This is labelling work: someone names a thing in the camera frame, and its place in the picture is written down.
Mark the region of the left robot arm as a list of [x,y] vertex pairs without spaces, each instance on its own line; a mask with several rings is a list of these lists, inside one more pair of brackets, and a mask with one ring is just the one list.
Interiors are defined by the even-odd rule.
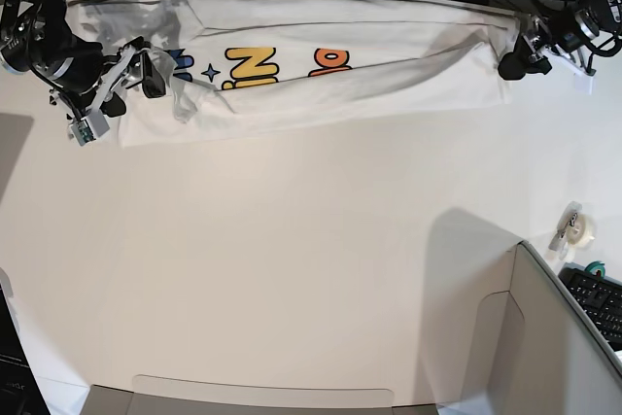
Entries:
[[524,23],[498,72],[506,81],[546,75],[552,61],[591,84],[595,57],[621,52],[621,0],[530,0],[536,12]]

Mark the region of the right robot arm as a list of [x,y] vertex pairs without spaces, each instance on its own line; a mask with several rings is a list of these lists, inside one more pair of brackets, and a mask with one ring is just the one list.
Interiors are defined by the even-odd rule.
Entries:
[[126,112],[118,86],[141,86],[149,98],[165,95],[166,83],[153,65],[152,44],[138,37],[113,55],[98,42],[75,35],[66,21],[67,0],[4,0],[1,63],[18,74],[33,73],[50,87],[50,103],[80,121],[102,108],[106,117]]

